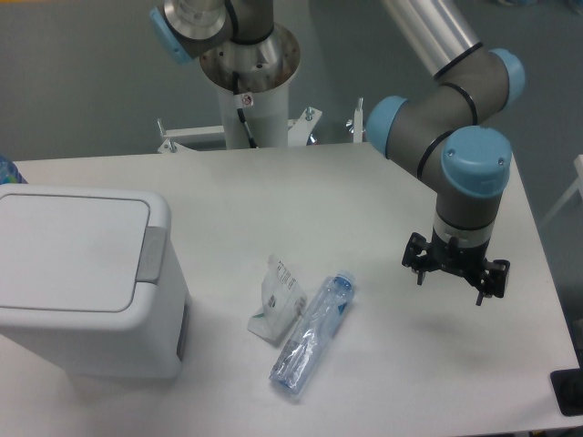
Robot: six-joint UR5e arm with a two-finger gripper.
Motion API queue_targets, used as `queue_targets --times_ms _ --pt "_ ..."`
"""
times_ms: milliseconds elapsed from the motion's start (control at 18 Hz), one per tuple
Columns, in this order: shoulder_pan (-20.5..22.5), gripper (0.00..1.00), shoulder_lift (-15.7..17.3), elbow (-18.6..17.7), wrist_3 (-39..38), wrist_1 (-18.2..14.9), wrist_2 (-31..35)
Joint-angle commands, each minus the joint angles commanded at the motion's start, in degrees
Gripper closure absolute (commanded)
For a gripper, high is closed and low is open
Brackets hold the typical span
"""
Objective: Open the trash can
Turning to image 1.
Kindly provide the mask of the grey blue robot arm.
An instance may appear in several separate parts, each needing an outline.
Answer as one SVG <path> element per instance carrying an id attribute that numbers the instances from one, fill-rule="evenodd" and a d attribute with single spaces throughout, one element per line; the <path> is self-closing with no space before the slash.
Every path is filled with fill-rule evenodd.
<path id="1" fill-rule="evenodd" d="M 436 270 L 461 277 L 480 299 L 500 298 L 510 264 L 488 259 L 486 250 L 512 150 L 484 122 L 523 91 L 524 68 L 504 49 L 485 49 L 450 1 L 384 6 L 437 84 L 418 103 L 383 99 L 365 126 L 380 154 L 436 194 L 432 236 L 413 234 L 403 264 L 418 277 Z M 272 97 L 286 91 L 300 48 L 275 22 L 272 2 L 166 1 L 149 19 L 174 61 L 198 60 L 218 89 L 227 147 L 291 144 L 288 104 Z"/>

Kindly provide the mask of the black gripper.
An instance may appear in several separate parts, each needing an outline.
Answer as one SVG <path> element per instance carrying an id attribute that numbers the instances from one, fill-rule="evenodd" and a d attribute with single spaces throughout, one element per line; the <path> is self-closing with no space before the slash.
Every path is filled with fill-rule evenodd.
<path id="1" fill-rule="evenodd" d="M 435 221 L 431 241 L 417 232 L 409 238 L 402 265 L 416 275 L 422 285 L 428 272 L 441 270 L 455 276 L 467 276 L 467 282 L 477 289 L 476 306 L 484 299 L 505 296 L 510 262 L 506 259 L 486 259 L 491 238 L 491 225 L 479 229 L 461 229 Z"/>

